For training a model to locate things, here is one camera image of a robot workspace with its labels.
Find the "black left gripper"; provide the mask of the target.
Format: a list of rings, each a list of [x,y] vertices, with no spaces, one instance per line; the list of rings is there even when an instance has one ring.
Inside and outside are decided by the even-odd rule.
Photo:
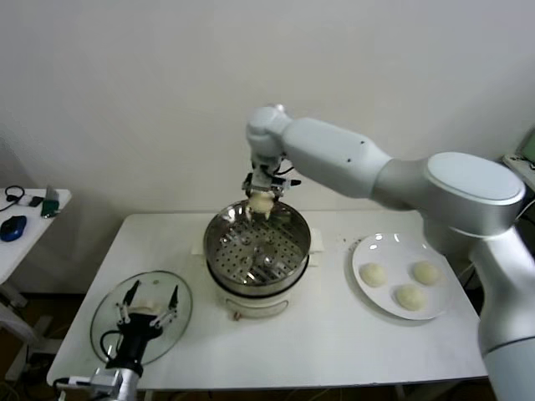
[[[107,363],[107,369],[126,368],[129,370],[142,370],[142,358],[148,343],[160,337],[178,313],[178,286],[171,295],[168,308],[157,317],[143,313],[129,314],[129,307],[135,297],[140,281],[136,280],[126,292],[122,302],[115,304],[118,312],[117,330],[107,333],[118,333],[122,340],[116,354]]]

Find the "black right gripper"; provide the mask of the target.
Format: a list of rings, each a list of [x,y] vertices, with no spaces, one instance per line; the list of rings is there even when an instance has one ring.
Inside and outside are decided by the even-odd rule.
[[[280,175],[279,169],[283,162],[282,156],[252,156],[251,171],[242,183],[242,189],[248,199],[252,192],[265,192],[263,196],[263,215],[269,220],[273,209],[281,196],[275,192],[284,192],[290,188],[291,180]]]

